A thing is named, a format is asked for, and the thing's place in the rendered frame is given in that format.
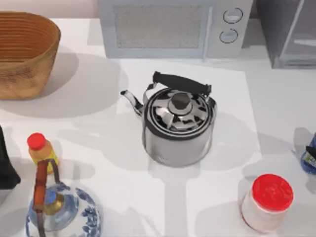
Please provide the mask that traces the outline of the blue and white porcelain teapot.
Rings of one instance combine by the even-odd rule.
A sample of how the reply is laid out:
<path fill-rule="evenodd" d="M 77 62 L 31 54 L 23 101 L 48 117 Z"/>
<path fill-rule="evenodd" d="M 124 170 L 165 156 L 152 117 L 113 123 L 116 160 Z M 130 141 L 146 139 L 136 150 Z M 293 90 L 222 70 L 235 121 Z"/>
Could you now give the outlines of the blue and white porcelain teapot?
<path fill-rule="evenodd" d="M 101 237 L 102 220 L 93 198 L 60 180 L 57 164 L 38 162 L 26 237 Z"/>

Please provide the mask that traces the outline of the blue bottle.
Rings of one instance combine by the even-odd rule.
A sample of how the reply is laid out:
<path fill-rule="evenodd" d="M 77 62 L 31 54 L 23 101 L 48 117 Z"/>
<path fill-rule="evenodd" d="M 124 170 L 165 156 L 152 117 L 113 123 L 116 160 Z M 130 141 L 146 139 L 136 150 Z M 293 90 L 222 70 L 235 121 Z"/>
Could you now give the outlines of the blue bottle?
<path fill-rule="evenodd" d="M 305 172 L 316 175 L 316 133 L 310 144 L 305 147 L 300 162 L 301 167 Z"/>

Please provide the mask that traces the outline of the round microwave knob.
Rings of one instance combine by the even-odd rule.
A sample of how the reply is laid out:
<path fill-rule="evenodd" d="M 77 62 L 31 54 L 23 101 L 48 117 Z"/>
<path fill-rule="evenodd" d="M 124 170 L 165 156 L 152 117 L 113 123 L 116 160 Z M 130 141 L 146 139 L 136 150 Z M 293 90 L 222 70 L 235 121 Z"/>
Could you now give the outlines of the round microwave knob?
<path fill-rule="evenodd" d="M 240 8 L 226 10 L 223 14 L 223 19 L 228 24 L 235 24 L 243 17 L 243 11 Z"/>
<path fill-rule="evenodd" d="M 219 39 L 222 43 L 230 44 L 238 39 L 238 32 L 235 29 L 229 29 L 222 31 L 219 35 Z"/>

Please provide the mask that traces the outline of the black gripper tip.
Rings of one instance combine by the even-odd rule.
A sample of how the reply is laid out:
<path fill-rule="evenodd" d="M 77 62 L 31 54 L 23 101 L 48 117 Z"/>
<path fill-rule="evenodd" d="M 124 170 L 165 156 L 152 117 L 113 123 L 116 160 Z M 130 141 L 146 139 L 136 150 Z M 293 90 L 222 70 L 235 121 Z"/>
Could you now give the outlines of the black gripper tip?
<path fill-rule="evenodd" d="M 21 178 L 10 162 L 3 129 L 0 126 L 0 190 L 12 190 L 20 182 Z"/>

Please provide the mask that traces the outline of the brown woven basket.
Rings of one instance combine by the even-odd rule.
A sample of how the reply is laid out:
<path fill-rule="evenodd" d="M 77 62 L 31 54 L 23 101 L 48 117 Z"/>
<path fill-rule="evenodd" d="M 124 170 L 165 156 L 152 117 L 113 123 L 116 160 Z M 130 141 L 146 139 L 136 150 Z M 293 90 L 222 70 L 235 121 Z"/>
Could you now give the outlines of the brown woven basket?
<path fill-rule="evenodd" d="M 47 84 L 61 31 L 33 13 L 0 11 L 0 100 L 37 97 Z"/>

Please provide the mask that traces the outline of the white jar with red lid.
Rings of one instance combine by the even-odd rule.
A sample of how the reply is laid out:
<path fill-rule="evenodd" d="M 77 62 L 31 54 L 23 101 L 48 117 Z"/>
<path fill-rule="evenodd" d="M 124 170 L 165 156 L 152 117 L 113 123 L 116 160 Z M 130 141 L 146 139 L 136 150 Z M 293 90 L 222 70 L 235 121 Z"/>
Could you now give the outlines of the white jar with red lid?
<path fill-rule="evenodd" d="M 294 200 L 291 185 L 276 174 L 262 174 L 252 183 L 241 204 L 245 223 L 260 233 L 277 229 Z"/>

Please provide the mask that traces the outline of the yellow bottle with red cap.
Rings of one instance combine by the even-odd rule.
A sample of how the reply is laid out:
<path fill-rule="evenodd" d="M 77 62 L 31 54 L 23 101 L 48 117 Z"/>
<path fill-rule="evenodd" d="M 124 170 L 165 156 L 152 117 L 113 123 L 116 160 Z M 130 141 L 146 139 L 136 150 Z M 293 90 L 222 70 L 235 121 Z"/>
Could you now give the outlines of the yellow bottle with red cap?
<path fill-rule="evenodd" d="M 39 170 L 44 174 L 44 168 L 47 168 L 47 174 L 53 174 L 58 169 L 59 159 L 52 147 L 52 144 L 42 133 L 33 133 L 27 139 L 29 154 Z"/>

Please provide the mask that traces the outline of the pale microwave oven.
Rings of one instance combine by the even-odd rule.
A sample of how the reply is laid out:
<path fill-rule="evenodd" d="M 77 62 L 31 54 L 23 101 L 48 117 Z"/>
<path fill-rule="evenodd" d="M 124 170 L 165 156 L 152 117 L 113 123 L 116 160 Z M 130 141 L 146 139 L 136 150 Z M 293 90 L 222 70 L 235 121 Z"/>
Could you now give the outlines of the pale microwave oven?
<path fill-rule="evenodd" d="M 98 0 L 103 43 L 109 58 L 202 59 L 208 11 L 213 19 L 207 59 L 238 56 L 253 0 Z M 226 10 L 240 8 L 242 19 L 228 24 Z M 238 39 L 222 43 L 222 31 Z"/>

